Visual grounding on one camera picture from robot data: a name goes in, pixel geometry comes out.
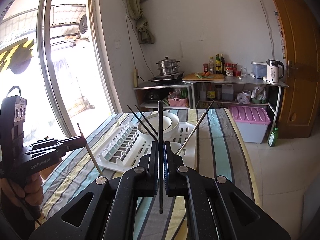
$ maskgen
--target plastic basket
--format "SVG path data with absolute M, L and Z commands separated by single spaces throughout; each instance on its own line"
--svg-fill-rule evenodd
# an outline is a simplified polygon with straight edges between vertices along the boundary
M 186 103 L 188 102 L 188 97 L 185 99 L 179 99 L 179 98 L 175 98 L 175 99 L 169 99 L 169 105 L 173 106 L 173 107 L 186 107 Z

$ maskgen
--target wooden door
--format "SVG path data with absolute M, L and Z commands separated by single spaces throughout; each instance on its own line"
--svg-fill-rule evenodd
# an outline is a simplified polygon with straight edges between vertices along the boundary
M 273 0 L 284 34 L 286 83 L 278 128 L 280 138 L 309 137 L 320 98 L 320 29 L 303 0 Z

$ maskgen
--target tied curtain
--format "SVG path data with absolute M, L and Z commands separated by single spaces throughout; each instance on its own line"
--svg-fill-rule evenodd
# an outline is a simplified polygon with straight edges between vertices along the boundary
M 143 16 L 140 0 L 127 0 L 127 7 L 130 17 L 137 21 L 136 30 L 139 36 L 139 43 L 155 43 L 155 37 L 148 30 L 148 20 Z

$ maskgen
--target silver pivot bolt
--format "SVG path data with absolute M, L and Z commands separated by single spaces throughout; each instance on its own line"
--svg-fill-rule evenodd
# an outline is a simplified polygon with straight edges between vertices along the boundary
M 105 184 L 106 181 L 107 180 L 104 177 L 99 177 L 99 178 L 96 179 L 96 183 L 99 184 L 99 185 Z
M 189 169 L 188 169 L 188 167 L 187 166 L 180 166 L 179 168 L 178 168 L 178 171 L 180 171 L 180 172 L 187 172 Z
M 144 168 L 143 168 L 143 167 L 138 166 L 138 167 L 135 167 L 135 168 L 134 168 L 134 172 L 135 172 L 135 173 L 143 173 L 143 171 L 144 171 Z
M 223 176 L 219 176 L 219 177 L 217 177 L 217 182 L 224 184 L 227 182 L 227 179 Z

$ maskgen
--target white wall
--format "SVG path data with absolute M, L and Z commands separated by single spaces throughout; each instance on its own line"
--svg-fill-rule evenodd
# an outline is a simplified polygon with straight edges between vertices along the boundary
M 273 0 L 262 0 L 272 30 L 275 59 L 284 62 Z M 272 58 L 268 27 L 259 0 L 147 0 L 142 3 L 156 37 L 143 45 L 147 62 L 165 56 L 180 60 L 186 73 L 202 70 L 216 53 L 226 62 L 247 66 Z
M 99 0 L 97 10 L 100 10 L 100 21 L 102 23 L 99 35 L 105 42 L 105 49 L 102 48 L 102 50 L 107 52 L 104 51 L 104 58 L 105 67 L 108 70 L 109 84 L 118 111 L 128 112 L 127 105 L 134 107 L 137 100 L 134 90 L 132 90 L 134 63 L 125 21 L 125 5 L 122 0 Z M 139 44 L 129 20 L 128 24 L 139 75 L 143 79 L 149 79 L 152 76 L 147 72 L 148 69 L 143 61 Z

